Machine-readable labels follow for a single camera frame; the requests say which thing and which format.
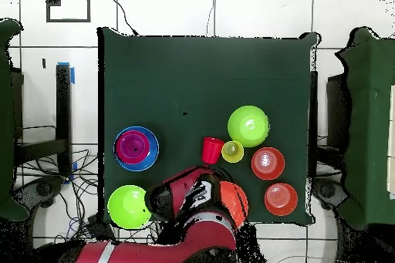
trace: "floor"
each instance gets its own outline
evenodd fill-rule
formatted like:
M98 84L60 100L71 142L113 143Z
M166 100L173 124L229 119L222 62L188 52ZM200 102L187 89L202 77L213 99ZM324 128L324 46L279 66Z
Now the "floor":
M395 0L118 0L128 22L141 35L208 35L299 37L304 32L322 36L316 52L319 73L319 135L327 134L326 80L343 72L334 53L346 46L349 33L369 26L381 37L395 33ZM62 0L51 7L52 19L85 19L86 0ZM21 35L12 39L12 63L25 75L23 93L24 127L55 125L55 65L69 62L75 69L72 84L73 151L97 153L97 37L96 27L108 26L132 34L123 12L113 0L90 0L91 22L46 22L46 0L0 0L0 17L19 20ZM53 128L25 130L24 141L54 137ZM84 152L74 153L73 159ZM17 186L34 179L29 166L19 170ZM87 169L97 173L96 161ZM94 187L81 197L86 214L96 213ZM76 216L72 188L64 184L62 195L68 211ZM313 197L311 213L315 224L306 228L294 224L257 224L261 250L268 263L333 263L336 255L336 220ZM34 227L35 246L62 240L69 230L69 218L61 197L48 209L40 208ZM129 231L118 231L128 238ZM147 232L137 235L146 241Z

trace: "lime green bowl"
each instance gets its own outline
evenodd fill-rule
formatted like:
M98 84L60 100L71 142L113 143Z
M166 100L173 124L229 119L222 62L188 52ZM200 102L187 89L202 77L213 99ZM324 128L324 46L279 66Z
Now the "lime green bowl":
M256 147L268 136L268 117L257 106L241 106L228 121L228 132L232 140L243 147Z
M146 191L138 186L117 188L108 200L111 220L124 229L138 229L150 220L151 213L145 205Z

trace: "red cylinder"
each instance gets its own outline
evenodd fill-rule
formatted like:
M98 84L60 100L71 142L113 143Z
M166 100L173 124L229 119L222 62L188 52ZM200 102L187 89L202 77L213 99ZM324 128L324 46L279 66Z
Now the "red cylinder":
M205 137L203 139L203 154L201 159L206 164L216 164L221 155L224 142L214 137Z

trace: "small yellow bowl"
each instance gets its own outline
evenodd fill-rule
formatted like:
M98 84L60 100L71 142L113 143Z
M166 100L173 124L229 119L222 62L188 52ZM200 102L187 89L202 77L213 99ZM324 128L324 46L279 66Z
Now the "small yellow bowl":
M244 147L237 140L231 140L222 147L222 157L225 161L235 164L244 156Z

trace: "magenta cup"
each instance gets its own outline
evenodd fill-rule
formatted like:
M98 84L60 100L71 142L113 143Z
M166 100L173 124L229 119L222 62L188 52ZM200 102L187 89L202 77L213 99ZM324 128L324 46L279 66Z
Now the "magenta cup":
M116 155L125 164L139 164L150 152L148 138L141 132L129 130L116 141Z

